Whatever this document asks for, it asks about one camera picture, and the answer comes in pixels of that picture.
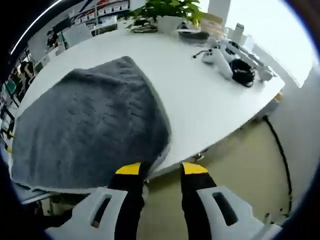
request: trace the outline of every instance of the white table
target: white table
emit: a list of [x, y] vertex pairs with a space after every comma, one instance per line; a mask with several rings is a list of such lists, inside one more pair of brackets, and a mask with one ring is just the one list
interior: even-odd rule
[[278, 77], [256, 82], [251, 88], [225, 80], [200, 57], [191, 57], [199, 50], [158, 33], [116, 30], [98, 35], [66, 50], [45, 66], [25, 94], [17, 117], [72, 69], [92, 68], [130, 56], [158, 92], [171, 125], [170, 151], [153, 173], [161, 175], [241, 127], [285, 85]]

